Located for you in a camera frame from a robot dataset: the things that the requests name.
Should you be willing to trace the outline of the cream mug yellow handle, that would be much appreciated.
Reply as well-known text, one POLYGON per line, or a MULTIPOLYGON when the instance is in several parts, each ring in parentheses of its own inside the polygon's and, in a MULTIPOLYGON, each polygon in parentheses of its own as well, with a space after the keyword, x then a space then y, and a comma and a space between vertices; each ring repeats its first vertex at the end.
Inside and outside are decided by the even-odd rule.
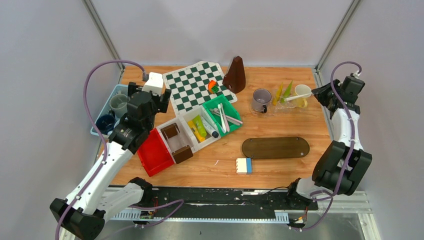
POLYGON ((294 89, 295 95, 299 98, 295 99, 297 108, 306 108, 308 106, 307 98, 312 95, 312 90, 305 84, 299 84, 294 89))

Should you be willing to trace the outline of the purple mug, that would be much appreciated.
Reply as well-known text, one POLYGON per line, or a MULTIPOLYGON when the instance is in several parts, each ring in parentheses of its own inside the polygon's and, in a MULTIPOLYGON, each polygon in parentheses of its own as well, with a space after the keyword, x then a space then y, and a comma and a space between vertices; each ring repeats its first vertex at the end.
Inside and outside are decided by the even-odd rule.
POLYGON ((253 92, 252 99, 261 103, 266 103, 272 100, 272 95, 267 89, 258 88, 253 92))

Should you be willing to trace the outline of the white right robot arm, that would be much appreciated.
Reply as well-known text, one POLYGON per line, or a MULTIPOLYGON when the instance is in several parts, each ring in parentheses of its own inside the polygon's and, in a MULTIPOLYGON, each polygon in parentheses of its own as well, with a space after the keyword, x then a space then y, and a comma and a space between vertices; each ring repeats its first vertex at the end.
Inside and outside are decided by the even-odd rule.
POLYGON ((311 91, 330 112, 334 140, 318 160, 311 177, 292 182, 285 195, 292 209, 335 195, 352 195, 372 162, 359 139, 360 107, 356 105, 365 82, 351 74, 311 91))

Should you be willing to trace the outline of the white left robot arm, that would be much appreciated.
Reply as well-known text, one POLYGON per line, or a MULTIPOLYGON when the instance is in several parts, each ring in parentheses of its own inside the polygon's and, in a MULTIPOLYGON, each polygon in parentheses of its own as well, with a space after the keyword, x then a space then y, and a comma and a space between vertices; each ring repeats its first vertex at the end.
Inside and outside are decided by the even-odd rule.
POLYGON ((66 230, 81 240, 94 240, 105 224, 125 208, 138 203, 142 207, 153 201, 151 186, 135 178, 122 190, 106 199, 103 193, 119 170, 136 154, 154 129, 157 113, 166 113, 171 91, 162 80, 148 80, 129 93, 127 112, 112 130, 108 141, 102 140, 103 152, 83 180, 66 198, 56 198, 50 210, 57 221, 55 239, 66 230))

